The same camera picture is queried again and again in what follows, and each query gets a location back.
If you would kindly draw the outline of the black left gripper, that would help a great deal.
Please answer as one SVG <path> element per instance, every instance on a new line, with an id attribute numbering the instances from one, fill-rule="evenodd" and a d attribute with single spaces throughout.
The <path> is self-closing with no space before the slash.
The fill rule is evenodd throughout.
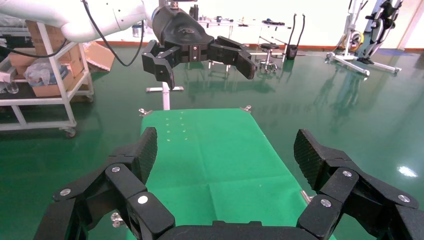
<path id="1" fill-rule="evenodd" d="M 145 46 L 141 58 L 143 70 L 158 82 L 175 87 L 173 68 L 179 63 L 215 61 L 235 66 L 246 78 L 253 79 L 256 65 L 248 48 L 229 38 L 208 35 L 205 29 L 182 9 L 159 8 L 152 18 L 152 29 L 159 40 Z"/>

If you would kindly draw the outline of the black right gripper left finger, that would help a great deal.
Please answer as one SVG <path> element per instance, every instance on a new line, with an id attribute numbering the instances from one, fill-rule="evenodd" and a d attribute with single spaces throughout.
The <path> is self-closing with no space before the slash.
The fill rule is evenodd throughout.
<path id="1" fill-rule="evenodd" d="M 146 186 L 157 151 L 157 130 L 147 127 L 136 143 L 116 148 L 98 169 L 59 188 L 34 238 L 86 240 L 105 215 L 117 211 L 136 239 L 159 239 L 176 221 Z"/>

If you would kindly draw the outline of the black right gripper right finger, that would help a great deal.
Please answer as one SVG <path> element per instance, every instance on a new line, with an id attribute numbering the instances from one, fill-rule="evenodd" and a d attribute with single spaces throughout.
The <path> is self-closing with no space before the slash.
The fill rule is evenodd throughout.
<path id="1" fill-rule="evenodd" d="M 300 129 L 294 159 L 315 196 L 296 226 L 318 240 L 333 234 L 342 216 L 354 218 L 378 240 L 421 240 L 424 213 L 410 194 L 361 170 L 344 152 Z"/>

